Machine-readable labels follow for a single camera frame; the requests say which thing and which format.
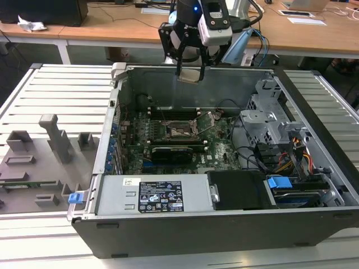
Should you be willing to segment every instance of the desk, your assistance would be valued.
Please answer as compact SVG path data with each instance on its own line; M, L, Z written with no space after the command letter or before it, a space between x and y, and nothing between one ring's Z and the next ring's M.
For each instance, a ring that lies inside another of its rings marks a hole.
M351 15L352 11L346 7L353 8L354 5L330 2L326 7L329 11L312 12L315 19L327 24L320 26L291 23L288 16L276 13L285 10L281 1L273 2L265 5L263 0L259 1L265 10L260 21L261 31L270 41L270 54L359 59L359 21L330 12L338 12L334 7L339 7ZM259 39L252 38L247 53L253 54L259 45Z
M359 21L327 11L317 15L317 18L325 19L327 26L292 24L287 17L276 13L284 7L279 0L274 2L265 5L264 0L259 0L265 9L261 30L270 41L269 54L359 58ZM97 8L98 4L93 3L89 6L92 7L89 7L88 17L81 27L50 25L48 30L34 33L25 32L17 25L0 24L0 27L13 42L56 45L64 64L71 63L67 53L68 45L162 49L158 32L151 26L158 27L167 20L166 15L142 14L141 9L135 6L106 7L100 4L102 8ZM346 3L328 4L328 8L334 6L341 9L354 7ZM128 18L135 18L151 26ZM0 35L0 41L6 41L6 38ZM259 47L259 39L252 38L246 54L253 55Z

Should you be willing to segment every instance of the black computer case side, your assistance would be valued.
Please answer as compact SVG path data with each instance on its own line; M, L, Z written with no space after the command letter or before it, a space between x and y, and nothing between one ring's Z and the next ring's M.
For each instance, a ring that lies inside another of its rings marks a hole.
M15 24L17 16L46 25L81 26L88 14L86 0L0 0L0 21Z

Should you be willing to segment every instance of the blue cable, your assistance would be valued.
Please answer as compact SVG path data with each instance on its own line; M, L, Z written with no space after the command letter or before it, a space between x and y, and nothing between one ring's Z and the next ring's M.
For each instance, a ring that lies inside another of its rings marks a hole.
M267 53L268 53L268 51L267 51L267 45L266 45L266 42L265 42L265 38L263 38L262 34L261 34L258 30L256 30L256 29L253 29L253 31L258 35L258 37L259 37L259 38L263 41L263 43L264 43L264 55L263 55L262 61L261 61L260 64L259 64L259 66L262 66L263 60L265 59L265 57L267 56Z

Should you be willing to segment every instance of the laptop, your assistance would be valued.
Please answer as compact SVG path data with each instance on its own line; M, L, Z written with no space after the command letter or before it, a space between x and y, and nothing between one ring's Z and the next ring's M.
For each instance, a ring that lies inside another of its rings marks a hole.
M282 2L289 10L316 11L321 12L330 0L293 0L293 2Z

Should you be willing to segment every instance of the floor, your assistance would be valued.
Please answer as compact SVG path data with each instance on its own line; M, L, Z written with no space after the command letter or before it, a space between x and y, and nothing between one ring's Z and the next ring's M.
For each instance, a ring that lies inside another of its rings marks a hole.
M54 45L10 44L8 51L8 55L0 55L0 104L7 99L32 63L61 64L60 55ZM102 47L69 46L68 51L73 64L112 64L106 59L105 49ZM163 60L163 52L159 49L128 49L128 52L131 63L159 64ZM271 57L268 56L266 59L265 67L270 67L273 60ZM297 67L299 60L299 57L280 56L279 65L284 69L299 69ZM322 75L342 96L347 94L359 78L359 74L340 75L331 66L322 72ZM359 94L359 83L356 83L347 96L348 102L353 102L357 94Z

